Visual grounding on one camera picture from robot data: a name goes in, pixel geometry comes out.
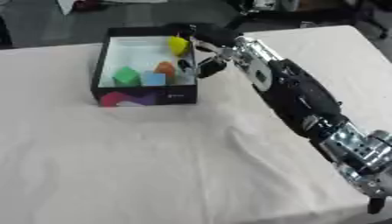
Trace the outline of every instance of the blue cube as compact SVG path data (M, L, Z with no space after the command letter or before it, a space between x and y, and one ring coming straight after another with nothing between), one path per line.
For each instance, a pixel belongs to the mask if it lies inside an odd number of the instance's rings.
M166 74L149 71L141 75L141 80L144 87L161 87L166 85Z

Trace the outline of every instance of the chair leg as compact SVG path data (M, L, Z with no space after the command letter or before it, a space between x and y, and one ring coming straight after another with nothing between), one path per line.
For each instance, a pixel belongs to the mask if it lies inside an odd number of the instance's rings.
M374 17L366 17L364 21L381 30L380 39L386 39L389 36L389 29L377 20L375 20Z

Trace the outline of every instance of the black box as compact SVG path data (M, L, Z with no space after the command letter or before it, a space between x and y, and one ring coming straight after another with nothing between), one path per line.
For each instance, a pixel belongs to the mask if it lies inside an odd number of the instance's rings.
M91 82L91 92L98 103L103 107L196 103L196 75L187 76L186 83L154 87L116 87L110 76L129 64L152 70L159 57L162 60L171 57L165 53L166 47L170 50L166 40L177 34L178 31L169 27L109 29ZM191 73L196 74L194 50L190 45L184 57L191 65Z

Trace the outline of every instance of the robotic arm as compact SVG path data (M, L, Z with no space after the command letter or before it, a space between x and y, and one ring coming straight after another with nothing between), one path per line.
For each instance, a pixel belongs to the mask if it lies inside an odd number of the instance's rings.
M199 50L216 53L199 63L199 78L216 74L233 61L275 113L370 198L370 214L383 209L386 198L392 196L391 134L361 133L341 113L341 102L259 39L207 24L191 25L187 34Z

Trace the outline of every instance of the yellow block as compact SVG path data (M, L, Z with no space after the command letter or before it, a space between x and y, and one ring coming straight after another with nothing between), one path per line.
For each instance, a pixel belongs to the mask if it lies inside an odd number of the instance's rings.
M169 47L174 55L181 56L186 52L189 41L179 37L169 37Z

